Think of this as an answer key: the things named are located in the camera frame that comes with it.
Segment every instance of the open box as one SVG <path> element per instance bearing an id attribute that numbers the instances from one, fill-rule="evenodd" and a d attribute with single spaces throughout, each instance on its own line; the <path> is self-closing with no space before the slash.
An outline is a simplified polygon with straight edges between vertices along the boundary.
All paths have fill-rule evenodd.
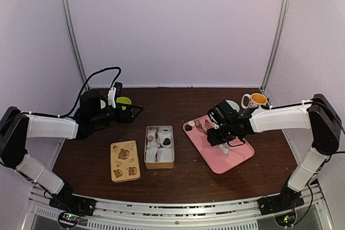
<path id="1" fill-rule="evenodd" d="M 146 128 L 144 161 L 147 169 L 174 168 L 175 150 L 172 126 Z"/>

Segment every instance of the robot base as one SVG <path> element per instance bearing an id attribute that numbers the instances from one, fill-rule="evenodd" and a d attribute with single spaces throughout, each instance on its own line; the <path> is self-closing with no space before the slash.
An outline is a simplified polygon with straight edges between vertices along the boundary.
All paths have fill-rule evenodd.
<path id="1" fill-rule="evenodd" d="M 73 200 L 76 202 L 76 204 L 80 205 L 81 212 L 79 211 L 79 207 L 76 207 L 75 209 L 68 210 L 68 211 L 77 215 L 89 215 L 90 217 L 93 215 L 93 211 L 96 205 L 96 201 L 94 199 L 73 195 Z M 57 202 L 55 199 L 50 200 L 49 206 L 58 208 L 60 210 L 67 210 L 65 206 Z"/>
<path id="2" fill-rule="evenodd" d="M 261 215 L 268 215 L 302 206 L 304 205 L 304 201 L 301 195 L 293 200 L 289 195 L 279 194 L 276 196 L 260 198 L 258 200 L 258 204 Z"/>

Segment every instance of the wooden table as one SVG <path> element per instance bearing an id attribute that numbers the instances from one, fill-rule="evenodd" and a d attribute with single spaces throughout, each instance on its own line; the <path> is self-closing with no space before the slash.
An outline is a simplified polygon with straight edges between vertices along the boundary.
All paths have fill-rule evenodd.
<path id="1" fill-rule="evenodd" d="M 240 103 L 243 88 L 131 88 L 123 96 L 142 105 L 143 113 L 132 124 L 112 125 L 84 141 L 66 141 L 53 171 L 74 187 L 74 193 L 144 203 L 201 203 L 264 196 L 280 192 L 296 167 L 282 131 L 247 136 L 255 155 L 232 170 L 217 175 L 182 130 L 184 122 L 205 115 L 223 99 Z M 144 140 L 147 126 L 172 125 L 175 140 L 175 168 L 147 170 Z M 141 179 L 113 183 L 110 145 L 136 140 Z"/>

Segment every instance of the white wall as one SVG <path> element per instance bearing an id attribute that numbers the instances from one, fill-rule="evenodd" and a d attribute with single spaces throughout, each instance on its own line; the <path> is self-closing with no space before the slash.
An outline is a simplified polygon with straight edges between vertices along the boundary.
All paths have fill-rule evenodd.
<path id="1" fill-rule="evenodd" d="M 281 0 L 69 0 L 87 74 L 128 86 L 260 86 Z M 97 76 L 108 86 L 113 74 Z"/>
<path id="2" fill-rule="evenodd" d="M 323 93 L 345 121 L 345 0 L 291 0 L 268 92 L 275 104 Z M 309 131 L 291 130 L 303 156 Z M 343 142 L 340 150 L 345 150 Z M 319 180 L 337 229 L 345 229 L 345 156 L 335 155 Z"/>
<path id="3" fill-rule="evenodd" d="M 81 86 L 60 0 L 0 0 L 0 116 L 8 106 L 47 113 L 68 111 Z M 52 162 L 59 140 L 27 143 Z M 0 167 L 1 229 L 19 229 L 31 185 Z"/>

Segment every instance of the mug handle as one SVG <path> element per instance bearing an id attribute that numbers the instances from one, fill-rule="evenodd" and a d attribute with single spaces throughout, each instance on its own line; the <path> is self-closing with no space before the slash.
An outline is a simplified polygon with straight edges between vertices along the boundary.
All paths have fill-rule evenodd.
<path id="1" fill-rule="evenodd" d="M 244 98 L 245 98 L 245 97 L 248 97 L 248 99 L 249 99 L 249 101 L 250 101 L 251 95 L 250 95 L 250 94 L 245 94 L 245 95 L 242 96 L 241 106 L 242 106 L 242 108 L 247 109 L 248 106 L 245 106 L 245 105 L 244 105 Z"/>

